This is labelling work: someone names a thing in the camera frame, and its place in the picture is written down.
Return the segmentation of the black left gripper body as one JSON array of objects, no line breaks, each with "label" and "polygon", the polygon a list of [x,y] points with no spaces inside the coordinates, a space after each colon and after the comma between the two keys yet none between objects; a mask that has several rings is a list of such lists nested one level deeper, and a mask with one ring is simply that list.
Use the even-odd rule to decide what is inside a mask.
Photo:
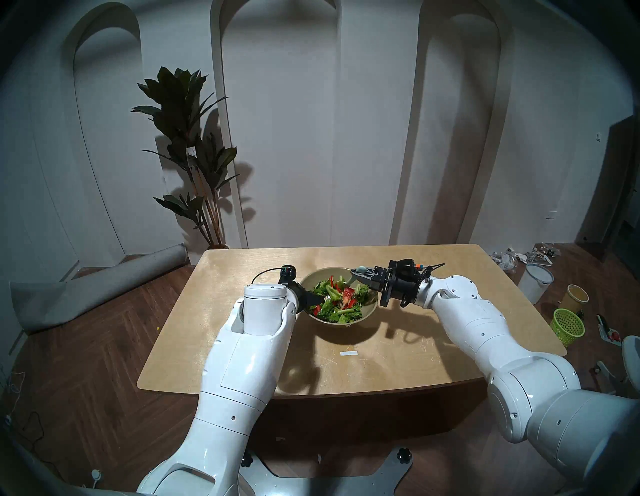
[{"label": "black left gripper body", "polygon": [[297,281],[288,281],[286,283],[286,293],[287,301],[295,305],[296,314],[305,310],[307,302],[306,290]]}]

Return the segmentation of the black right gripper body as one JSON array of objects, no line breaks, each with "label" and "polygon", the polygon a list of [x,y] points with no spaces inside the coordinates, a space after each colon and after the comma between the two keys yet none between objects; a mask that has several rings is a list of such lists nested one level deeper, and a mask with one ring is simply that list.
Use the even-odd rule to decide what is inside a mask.
[{"label": "black right gripper body", "polygon": [[424,279],[419,270],[377,270],[380,293],[379,306],[387,307],[391,299],[399,300],[401,307],[415,303]]}]

